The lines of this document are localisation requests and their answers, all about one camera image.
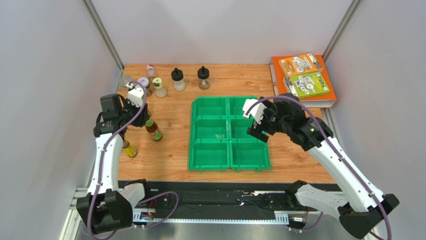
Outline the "yellow cap green label bottle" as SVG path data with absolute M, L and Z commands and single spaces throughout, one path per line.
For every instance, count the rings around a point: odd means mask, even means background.
M 163 138 L 163 133 L 151 117 L 148 118 L 144 126 L 153 141 L 160 141 Z

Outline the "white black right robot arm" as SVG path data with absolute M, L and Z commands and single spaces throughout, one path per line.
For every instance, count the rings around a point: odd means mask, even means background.
M 263 142 L 276 133 L 290 140 L 314 157 L 334 179 L 342 195 L 320 190 L 298 180 L 286 189 L 290 208 L 313 208 L 339 220 L 354 238 L 363 239 L 380 223 L 392 238 L 389 214 L 399 205 L 392 193 L 385 194 L 362 174 L 344 152 L 334 132 L 316 117 L 298 97 L 290 93 L 247 99 L 243 117 L 252 119 L 247 133 Z

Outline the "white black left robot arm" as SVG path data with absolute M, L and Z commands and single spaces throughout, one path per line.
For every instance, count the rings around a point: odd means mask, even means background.
M 128 125 L 142 127 L 146 112 L 146 97 L 129 97 L 114 93 L 100 98 L 102 111 L 93 129 L 96 142 L 95 164 L 87 194 L 76 201 L 76 209 L 92 238 L 129 228 L 133 210 L 145 197 L 141 180 L 120 191 L 118 167 L 124 135 Z

